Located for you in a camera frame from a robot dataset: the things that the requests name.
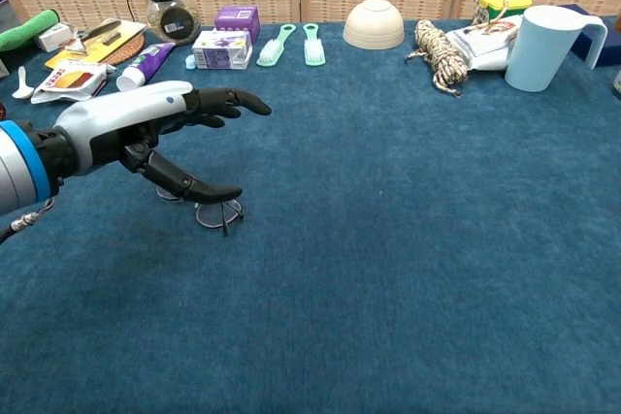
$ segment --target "dark blue box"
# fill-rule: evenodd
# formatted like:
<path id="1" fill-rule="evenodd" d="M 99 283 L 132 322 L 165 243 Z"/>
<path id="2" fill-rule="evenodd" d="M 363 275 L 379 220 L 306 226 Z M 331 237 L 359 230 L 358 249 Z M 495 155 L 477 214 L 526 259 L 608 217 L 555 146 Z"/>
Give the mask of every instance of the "dark blue box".
<path id="1" fill-rule="evenodd" d="M 590 15 L 588 12 L 582 10 L 575 4 L 562 5 L 561 7 L 566 7 L 583 15 Z M 605 18 L 602 18 L 602 21 L 608 28 L 608 35 L 605 38 L 604 48 L 602 48 L 602 53 L 600 54 L 598 63 L 595 66 L 610 67 L 613 65 L 619 65 L 621 64 L 621 34 L 617 33 L 612 27 L 612 24 L 607 22 Z M 585 26 L 578 36 L 578 39 L 576 39 L 575 43 L 573 43 L 572 52 L 584 60 L 589 53 L 589 48 L 593 43 L 596 33 L 597 28 L 595 26 Z"/>

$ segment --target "white bowl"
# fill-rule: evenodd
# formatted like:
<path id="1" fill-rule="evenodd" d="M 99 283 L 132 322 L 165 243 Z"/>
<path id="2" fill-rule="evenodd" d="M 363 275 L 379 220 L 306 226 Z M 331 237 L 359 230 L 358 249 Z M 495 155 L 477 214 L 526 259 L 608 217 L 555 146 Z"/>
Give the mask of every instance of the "white bowl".
<path id="1" fill-rule="evenodd" d="M 381 50 L 404 41 L 404 20 L 387 0 L 365 0 L 356 5 L 345 22 L 343 39 L 357 48 Z"/>

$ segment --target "green brush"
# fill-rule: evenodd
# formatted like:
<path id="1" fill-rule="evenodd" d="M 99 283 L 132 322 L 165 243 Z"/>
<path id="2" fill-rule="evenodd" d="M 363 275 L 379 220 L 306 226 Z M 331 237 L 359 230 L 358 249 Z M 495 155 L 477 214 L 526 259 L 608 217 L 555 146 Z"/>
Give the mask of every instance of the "green brush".
<path id="1" fill-rule="evenodd" d="M 52 28 L 59 20 L 54 10 L 43 10 L 21 26 L 0 33 L 0 52 L 28 46 L 38 34 Z"/>
<path id="2" fill-rule="evenodd" d="M 265 46 L 263 46 L 256 64 L 261 67 L 273 67 L 276 65 L 280 59 L 280 56 L 284 52 L 284 42 L 291 35 L 291 33 L 295 31 L 295 29 L 295 24 L 283 24 L 280 27 L 278 37 L 271 39 Z"/>
<path id="3" fill-rule="evenodd" d="M 323 52 L 321 40 L 317 39 L 317 23 L 307 23 L 302 29 L 307 32 L 307 38 L 304 40 L 304 59 L 310 67 L 318 67 L 326 63 L 326 55 Z"/>

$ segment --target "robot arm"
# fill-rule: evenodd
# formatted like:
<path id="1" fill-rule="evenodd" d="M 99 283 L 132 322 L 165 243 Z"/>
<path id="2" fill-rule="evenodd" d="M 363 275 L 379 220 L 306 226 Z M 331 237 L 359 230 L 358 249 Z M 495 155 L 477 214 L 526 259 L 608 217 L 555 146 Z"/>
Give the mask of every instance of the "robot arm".
<path id="1" fill-rule="evenodd" d="M 200 204 L 230 201 L 239 186 L 211 185 L 153 150 L 161 135 L 184 126 L 224 126 L 244 107 L 259 115 L 271 109 L 257 96 L 235 89 L 193 89 L 164 81 L 79 102 L 50 129 L 28 122 L 0 122 L 0 216 L 44 202 L 65 178 L 90 174 L 118 161 L 175 196 Z"/>

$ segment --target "blue ring on robot arm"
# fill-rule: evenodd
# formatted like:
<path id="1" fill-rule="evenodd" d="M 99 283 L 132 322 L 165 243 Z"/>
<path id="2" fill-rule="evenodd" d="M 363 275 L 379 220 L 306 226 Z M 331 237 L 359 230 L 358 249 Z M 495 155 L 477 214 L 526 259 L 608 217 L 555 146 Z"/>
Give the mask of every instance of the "blue ring on robot arm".
<path id="1" fill-rule="evenodd" d="M 49 187 L 48 173 L 43 166 L 41 157 L 33 143 L 28 139 L 28 136 L 19 126 L 11 120 L 0 121 L 0 128 L 13 140 L 17 149 L 21 153 L 21 157 L 28 167 L 32 182 L 35 185 L 35 191 L 37 192 L 37 202 L 41 203 L 46 201 L 51 196 L 51 189 Z"/>

